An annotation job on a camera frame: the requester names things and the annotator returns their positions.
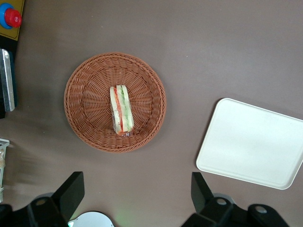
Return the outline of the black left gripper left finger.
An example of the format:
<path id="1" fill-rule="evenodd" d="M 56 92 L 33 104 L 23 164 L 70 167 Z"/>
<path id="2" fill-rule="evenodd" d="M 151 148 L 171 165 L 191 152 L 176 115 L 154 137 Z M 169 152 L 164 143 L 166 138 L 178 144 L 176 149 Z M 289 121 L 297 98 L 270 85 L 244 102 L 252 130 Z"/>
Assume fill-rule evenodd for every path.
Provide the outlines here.
<path id="1" fill-rule="evenodd" d="M 83 172 L 73 172 L 52 196 L 37 198 L 27 206 L 30 226 L 67 227 L 84 195 Z"/>

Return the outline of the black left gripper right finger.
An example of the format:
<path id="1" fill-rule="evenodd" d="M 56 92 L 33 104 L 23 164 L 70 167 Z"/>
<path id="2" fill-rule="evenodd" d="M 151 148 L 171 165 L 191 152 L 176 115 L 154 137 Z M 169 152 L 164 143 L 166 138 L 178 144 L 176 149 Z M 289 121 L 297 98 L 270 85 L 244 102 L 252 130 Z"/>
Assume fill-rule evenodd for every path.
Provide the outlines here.
<path id="1" fill-rule="evenodd" d="M 233 203 L 224 197 L 215 197 L 201 173 L 191 176 L 191 198 L 196 212 L 184 227 L 235 227 L 232 222 Z"/>

